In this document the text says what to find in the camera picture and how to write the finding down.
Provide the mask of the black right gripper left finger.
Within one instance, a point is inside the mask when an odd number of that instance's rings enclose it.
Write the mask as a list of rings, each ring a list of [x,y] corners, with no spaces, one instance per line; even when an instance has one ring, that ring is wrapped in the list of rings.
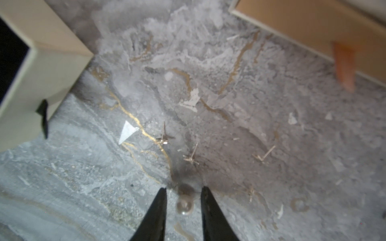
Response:
[[[164,241],[167,214],[166,188],[160,188],[130,241]]]

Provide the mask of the cream drawer jewelry box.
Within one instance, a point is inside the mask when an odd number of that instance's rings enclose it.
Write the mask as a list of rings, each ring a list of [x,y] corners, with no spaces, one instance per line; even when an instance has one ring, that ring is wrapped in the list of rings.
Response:
[[[1,1],[1,20],[27,50],[1,101],[1,151],[48,136],[48,120],[93,53],[44,1]]]

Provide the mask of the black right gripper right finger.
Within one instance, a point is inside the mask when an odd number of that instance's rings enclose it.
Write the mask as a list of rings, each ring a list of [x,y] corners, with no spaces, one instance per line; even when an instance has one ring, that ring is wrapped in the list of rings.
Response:
[[[239,241],[207,186],[201,191],[201,210],[204,241]]]

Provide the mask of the pearl earring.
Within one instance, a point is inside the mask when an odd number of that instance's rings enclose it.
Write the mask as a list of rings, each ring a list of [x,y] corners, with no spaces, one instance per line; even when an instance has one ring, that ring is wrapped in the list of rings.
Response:
[[[188,216],[193,213],[194,210],[194,199],[192,196],[183,194],[180,195],[177,204],[177,212],[181,215]]]

